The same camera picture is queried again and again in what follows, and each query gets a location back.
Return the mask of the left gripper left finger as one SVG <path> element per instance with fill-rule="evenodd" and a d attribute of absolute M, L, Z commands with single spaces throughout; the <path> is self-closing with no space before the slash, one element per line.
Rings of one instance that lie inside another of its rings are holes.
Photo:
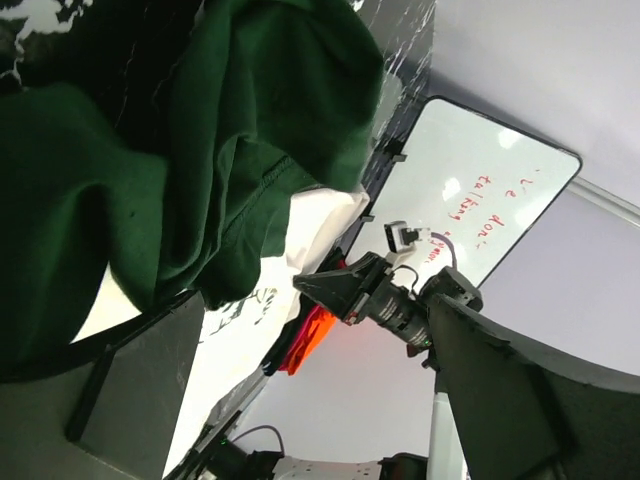
<path fill-rule="evenodd" d="M 162 478 L 203 319 L 186 291 L 3 370 L 2 478 Z"/>

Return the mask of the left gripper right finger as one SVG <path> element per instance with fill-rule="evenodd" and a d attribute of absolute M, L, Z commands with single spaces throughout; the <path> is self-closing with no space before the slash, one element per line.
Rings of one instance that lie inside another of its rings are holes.
<path fill-rule="evenodd" d="M 429 313 L 472 478 L 638 478 L 638 376 L 562 352 L 444 295 Z"/>

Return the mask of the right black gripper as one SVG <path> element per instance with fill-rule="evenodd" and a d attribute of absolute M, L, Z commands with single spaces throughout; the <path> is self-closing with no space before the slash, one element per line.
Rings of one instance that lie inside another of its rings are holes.
<path fill-rule="evenodd" d="M 397 270 L 414 275 L 410 289 L 394 283 Z M 367 252 L 345 268 L 296 275 L 293 287 L 347 325 L 374 321 L 401 340 L 407 355 L 414 357 L 432 347 L 427 307 L 414 290 L 418 280 L 413 267 L 394 267 L 384 257 Z"/>

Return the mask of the white and green t-shirt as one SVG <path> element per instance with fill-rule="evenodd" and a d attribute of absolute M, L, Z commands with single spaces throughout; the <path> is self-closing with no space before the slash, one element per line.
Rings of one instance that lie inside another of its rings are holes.
<path fill-rule="evenodd" d="M 199 293 L 181 477 L 212 313 L 282 255 L 295 194 L 356 188 L 383 63 L 346 1 L 3 2 L 1 373 Z"/>

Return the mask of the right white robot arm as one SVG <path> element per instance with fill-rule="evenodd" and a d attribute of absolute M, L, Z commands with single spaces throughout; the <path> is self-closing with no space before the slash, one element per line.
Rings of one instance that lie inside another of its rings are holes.
<path fill-rule="evenodd" d="M 439 369 L 428 327 L 427 303 L 445 294 L 474 310 L 482 307 L 479 290 L 455 263 L 443 267 L 418 292 L 398 286 L 388 259 L 369 252 L 354 264 L 333 271 L 297 275 L 296 290 L 338 319 L 355 325 L 370 318 L 392 333 L 411 355 L 425 353 L 424 367 Z M 226 436 L 225 423 L 202 452 L 197 479 L 465 479 L 468 468 L 462 452 L 449 397 L 436 381 L 430 453 L 423 457 L 397 453 L 361 463 L 312 461 L 292 457 L 282 449 L 243 452 Z"/>

